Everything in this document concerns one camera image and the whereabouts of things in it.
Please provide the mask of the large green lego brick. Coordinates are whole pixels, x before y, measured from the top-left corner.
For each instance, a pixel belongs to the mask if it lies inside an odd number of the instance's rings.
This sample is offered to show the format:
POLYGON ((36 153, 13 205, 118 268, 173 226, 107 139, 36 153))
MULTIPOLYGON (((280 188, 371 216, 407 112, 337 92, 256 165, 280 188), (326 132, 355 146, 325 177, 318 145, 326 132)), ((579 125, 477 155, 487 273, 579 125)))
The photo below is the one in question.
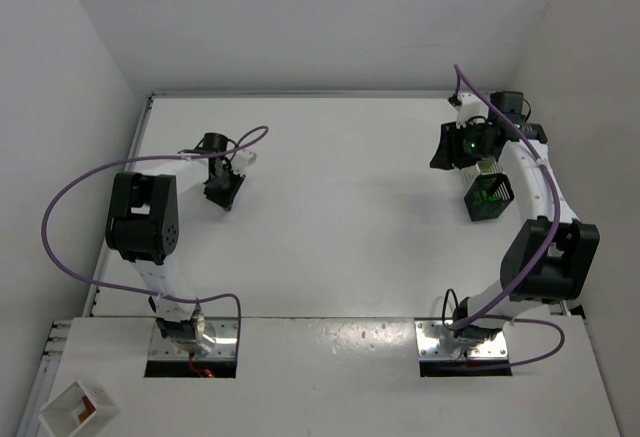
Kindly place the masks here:
POLYGON ((476 205, 486 202, 500 202, 502 200, 500 186, 488 181, 481 181, 477 185, 473 197, 476 205))

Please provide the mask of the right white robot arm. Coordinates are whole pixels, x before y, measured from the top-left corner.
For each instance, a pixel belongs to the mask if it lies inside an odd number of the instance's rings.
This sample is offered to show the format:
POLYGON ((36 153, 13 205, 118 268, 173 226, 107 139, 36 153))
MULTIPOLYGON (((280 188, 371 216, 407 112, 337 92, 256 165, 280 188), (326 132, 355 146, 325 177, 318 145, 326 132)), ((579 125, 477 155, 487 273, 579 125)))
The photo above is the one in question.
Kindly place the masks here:
POLYGON ((448 101, 457 117, 442 124, 431 168, 461 173, 472 221, 494 220, 511 203, 522 220, 498 280, 455 305, 449 325, 453 336, 483 342, 530 309, 577 299, 600 234, 580 220, 559 189, 548 137, 541 125, 530 122, 523 93, 495 92, 483 102, 456 91, 448 101))

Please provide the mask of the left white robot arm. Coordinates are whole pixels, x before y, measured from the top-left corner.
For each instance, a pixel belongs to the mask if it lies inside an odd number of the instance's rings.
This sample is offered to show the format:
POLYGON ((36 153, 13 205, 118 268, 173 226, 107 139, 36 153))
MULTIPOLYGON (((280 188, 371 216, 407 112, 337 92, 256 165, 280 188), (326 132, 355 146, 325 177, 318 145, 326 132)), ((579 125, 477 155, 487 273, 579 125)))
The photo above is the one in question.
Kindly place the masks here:
POLYGON ((224 211, 232 209, 256 154, 242 150, 226 156, 229 143, 222 134, 207 133, 177 160, 143 172, 117 173, 107 214, 106 244, 131 264, 151 292, 148 301, 161 337, 192 356, 213 350, 214 331, 174 255, 179 200, 200 189, 209 202, 224 211))

